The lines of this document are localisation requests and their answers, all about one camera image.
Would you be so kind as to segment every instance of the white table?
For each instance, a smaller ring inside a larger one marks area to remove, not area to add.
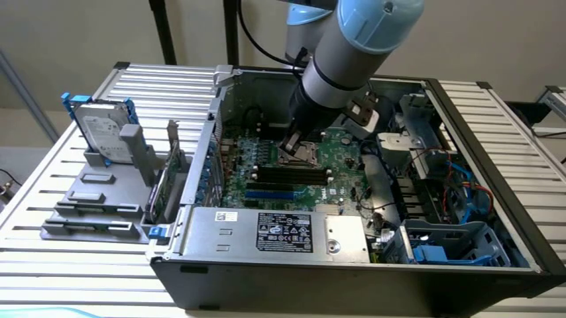
[[[157,152],[169,147],[167,119],[180,120],[181,147],[192,154],[213,97],[212,74],[213,68],[131,64],[110,73],[93,97],[133,99],[145,138]],[[442,85],[566,260],[566,184],[548,167],[548,158],[540,155],[543,149],[520,134],[491,91],[467,82],[443,81]],[[499,133],[506,134],[508,144],[494,143],[502,138]],[[0,214],[0,309],[73,307],[101,317],[299,317],[185,313],[175,307],[148,266],[145,245],[40,239],[42,220],[82,168],[84,149],[85,142],[70,124]],[[566,317],[566,288],[554,288],[535,299],[507,299],[475,317]]]

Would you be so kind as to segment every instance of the blue ram slot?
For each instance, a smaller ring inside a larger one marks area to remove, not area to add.
[[[292,192],[267,192],[267,191],[245,191],[245,197],[252,199],[280,199],[293,200],[295,194]]]

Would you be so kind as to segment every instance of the power supply label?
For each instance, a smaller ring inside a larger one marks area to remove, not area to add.
[[[311,216],[259,213],[255,247],[261,252],[312,253]]]

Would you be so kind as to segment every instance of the black pole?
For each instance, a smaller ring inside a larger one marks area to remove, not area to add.
[[[227,35],[227,57],[229,65],[240,64],[240,49],[237,47],[237,11],[236,1],[223,0],[224,32]]]
[[[165,1],[149,0],[149,8],[156,20],[159,42],[161,43],[163,59],[167,65],[176,65],[173,39],[171,37],[169,20],[167,19]]]

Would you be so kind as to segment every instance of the sticker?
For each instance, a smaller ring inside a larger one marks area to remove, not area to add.
[[[259,213],[255,247],[261,252],[312,253],[311,216]]]
[[[82,122],[98,152],[112,162],[132,163],[126,143],[120,140],[120,127],[109,118],[84,116]]]
[[[216,222],[236,222],[237,221],[237,212],[225,212],[217,211],[216,217],[213,218]]]

